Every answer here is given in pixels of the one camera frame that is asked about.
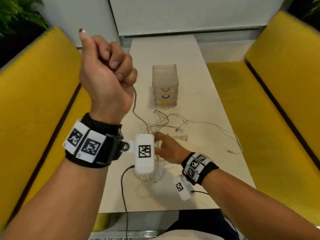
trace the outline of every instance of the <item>dark pants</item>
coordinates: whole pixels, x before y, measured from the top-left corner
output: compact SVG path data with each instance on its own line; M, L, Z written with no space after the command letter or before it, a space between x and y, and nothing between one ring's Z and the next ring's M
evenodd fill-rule
M224 240L239 240L238 234L224 219L220 209L180 210L179 219L166 230L195 230L222 237Z

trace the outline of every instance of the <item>qr code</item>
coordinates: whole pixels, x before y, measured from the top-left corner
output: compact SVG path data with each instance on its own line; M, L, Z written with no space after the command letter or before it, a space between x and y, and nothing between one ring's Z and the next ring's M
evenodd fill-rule
M191 168L189 168L187 174L188 174L190 177L193 178L193 176L195 175L195 172L194 172L194 170L192 170Z
M151 145L139 146L139 158L151 157Z
M199 162L197 162L197 160L193 160L191 163L190 163L190 167L192 167L194 170L197 169L197 167L200 165Z
M180 192L181 190L183 190L182 184L178 183L176 184L177 190Z
M204 160L206 160L207 158L205 156L202 156L201 154L199 156L196 157L196 159L198 159L199 161L203 162Z
M73 129L73 131L71 132L68 138L68 142L70 142L72 145L76 147L80 139L82 138L82 136L83 134L81 132L79 132L77 129Z
M100 145L101 145L100 142L87 138L81 151L95 156Z

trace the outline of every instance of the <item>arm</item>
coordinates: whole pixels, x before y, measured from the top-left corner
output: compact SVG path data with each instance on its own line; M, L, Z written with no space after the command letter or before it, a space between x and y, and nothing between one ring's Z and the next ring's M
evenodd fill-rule
M133 103L132 85L137 71L132 59L117 43L109 44L101 36L91 38L81 32L80 39L83 51L79 76L92 101L90 116L118 125ZM98 59L99 55L121 76L110 71ZM9 224L3 239L88 239L107 172L108 167L86 168L63 159L52 177Z
M170 163L181 164L190 154L171 137L160 132L155 153ZM248 239L320 239L320 231L305 218L221 169L210 172L203 188Z

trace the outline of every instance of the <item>green plant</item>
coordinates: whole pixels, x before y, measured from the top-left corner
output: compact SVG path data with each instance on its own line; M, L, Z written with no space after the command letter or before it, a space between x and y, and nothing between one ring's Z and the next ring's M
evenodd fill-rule
M310 9L310 11L305 15L305 17L313 15L316 12L320 12L320 0L314 0L313 1L314 7Z
M0 37L14 33L11 25L20 20L28 20L47 29L42 16L34 10L35 3L43 4L42 0L0 0Z

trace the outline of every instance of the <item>table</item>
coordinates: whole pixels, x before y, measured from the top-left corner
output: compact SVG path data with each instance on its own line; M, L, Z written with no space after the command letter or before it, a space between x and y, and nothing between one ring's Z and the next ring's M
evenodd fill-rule
M130 55L138 70L136 113L147 123L154 123L156 109L153 105L152 66L176 64L179 77L178 105L167 113L179 113L187 120L205 121L219 125L232 132L232 128L221 100L211 79L205 61L193 35L149 37L133 39ZM170 117L170 124L181 125L182 121ZM129 112L122 121L122 133L126 140L133 140L141 133L143 124ZM183 127L188 141L178 140L191 151L209 156L221 169L255 187L242 154L230 154L227 150L239 152L235 141L223 135L218 128L207 124L189 124ZM163 133L183 135L172 128ZM120 178L129 166L134 165L134 156L124 153L109 168L99 213L124 212ZM214 209L217 204L205 194L195 194L188 201L182 201L173 184L173 178L182 172L182 166L167 164L167 171L157 184L142 183L129 170L123 179L124 196L129 212L168 211L187 209ZM204 191L196 185L195 190Z

